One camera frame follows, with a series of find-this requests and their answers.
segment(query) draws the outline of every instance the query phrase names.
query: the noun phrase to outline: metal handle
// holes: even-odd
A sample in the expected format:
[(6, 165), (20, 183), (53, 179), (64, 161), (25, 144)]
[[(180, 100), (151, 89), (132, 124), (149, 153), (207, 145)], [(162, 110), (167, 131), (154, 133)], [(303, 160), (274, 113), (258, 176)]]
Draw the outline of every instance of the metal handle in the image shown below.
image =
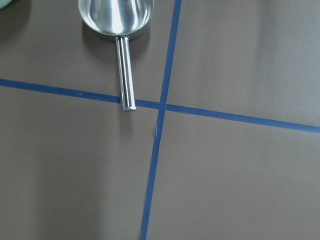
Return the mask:
[(122, 111), (136, 110), (134, 85), (131, 73), (129, 38), (120, 36), (115, 39), (116, 55), (120, 76), (120, 103)]

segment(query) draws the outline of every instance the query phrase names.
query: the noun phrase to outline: vertical blue line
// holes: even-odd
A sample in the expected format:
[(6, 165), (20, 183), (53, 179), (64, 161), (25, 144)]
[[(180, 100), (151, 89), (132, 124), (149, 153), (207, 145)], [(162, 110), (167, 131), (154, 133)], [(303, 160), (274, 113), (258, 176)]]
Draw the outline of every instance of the vertical blue line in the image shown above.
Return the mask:
[(162, 82), (162, 89), (161, 89), (161, 97), (159, 102), (158, 117), (156, 120), (156, 134), (153, 142), (148, 184), (147, 184), (146, 193), (145, 193), (140, 240), (147, 239), (152, 196), (154, 192), (156, 170), (157, 170), (158, 157), (159, 157), (159, 148), (160, 148), (160, 142), (162, 137), (162, 130), (164, 126), (171, 70), (172, 70), (172, 64), (173, 64), (174, 53), (175, 53), (181, 3), (182, 3), (182, 0), (175, 0), (174, 2), (170, 37), (169, 37), (167, 54), (166, 54), (166, 61), (165, 61), (165, 68), (164, 68), (164, 75), (163, 75), (163, 82)]

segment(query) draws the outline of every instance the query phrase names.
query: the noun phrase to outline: metal scoop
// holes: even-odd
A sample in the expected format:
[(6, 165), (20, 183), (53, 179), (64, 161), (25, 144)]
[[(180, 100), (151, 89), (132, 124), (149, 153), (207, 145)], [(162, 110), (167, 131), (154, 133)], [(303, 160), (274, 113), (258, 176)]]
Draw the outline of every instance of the metal scoop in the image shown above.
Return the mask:
[(139, 37), (149, 22), (154, 0), (79, 0), (83, 21), (115, 42), (120, 75), (121, 109), (136, 109), (129, 41)]

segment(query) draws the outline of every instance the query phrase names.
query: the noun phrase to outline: green object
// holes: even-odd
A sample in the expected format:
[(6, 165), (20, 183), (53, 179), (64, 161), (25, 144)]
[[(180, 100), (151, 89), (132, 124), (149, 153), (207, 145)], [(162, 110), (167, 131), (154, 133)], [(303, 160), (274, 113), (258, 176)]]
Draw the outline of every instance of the green object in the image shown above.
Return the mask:
[(10, 3), (12, 0), (0, 0), (0, 9)]

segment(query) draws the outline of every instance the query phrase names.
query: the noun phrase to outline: blue tape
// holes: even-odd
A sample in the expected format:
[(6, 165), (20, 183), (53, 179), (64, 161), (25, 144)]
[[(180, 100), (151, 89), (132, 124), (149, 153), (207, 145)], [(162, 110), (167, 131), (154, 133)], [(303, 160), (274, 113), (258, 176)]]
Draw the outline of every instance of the blue tape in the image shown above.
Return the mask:
[(320, 133), (320, 127), (316, 127), (316, 126), (271, 120), (271, 119), (253, 117), (253, 116), (245, 116), (245, 115), (239, 115), (234, 113), (205, 110), (205, 109), (199, 109), (194, 107), (167, 104), (166, 110), (171, 112), (183, 113), (183, 114), (192, 114), (192, 115), (198, 115), (198, 116), (204, 116), (204, 117), (210, 117), (210, 118), (216, 118), (216, 119), (226, 119), (226, 120), (232, 120), (237, 122), (265, 125), (265, 126), (282, 128), (282, 129), (291, 129), (291, 130), (317, 133), (317, 134)]
[(149, 176), (148, 176), (148, 184), (147, 184), (146, 193), (145, 193), (140, 240), (147, 239), (150, 209), (151, 209), (152, 196), (153, 196), (154, 186), (155, 186), (155, 178), (156, 178), (156, 171), (157, 171), (157, 165), (158, 165), (162, 130), (163, 130), (164, 120), (165, 120), (166, 105), (167, 105), (167, 99), (168, 99), (172, 64), (174, 60), (181, 3), (182, 3), (182, 0), (175, 0), (174, 2), (170, 37), (169, 37), (167, 54), (166, 54), (161, 97), (160, 97), (159, 110), (158, 110), (158, 117), (156, 121), (156, 134), (153, 142), (150, 170), (149, 170)]
[[(82, 99), (90, 99), (96, 101), (103, 101), (109, 103), (120, 103), (120, 98), (118, 96), (107, 95), (107, 94), (100, 94), (88, 91), (80, 91), (56, 86), (47, 86), (47, 85), (40, 85), (35, 83), (28, 83), (22, 81), (13, 81), (7, 79), (0, 78), (0, 86), (15, 88), (15, 89), (23, 89), (41, 93), (48, 93), (48, 94), (57, 94), (69, 97), (76, 97)], [(158, 109), (159, 103), (153, 101), (146, 101), (146, 100), (139, 100), (136, 99), (135, 103), (138, 107), (150, 108), (150, 109)]]

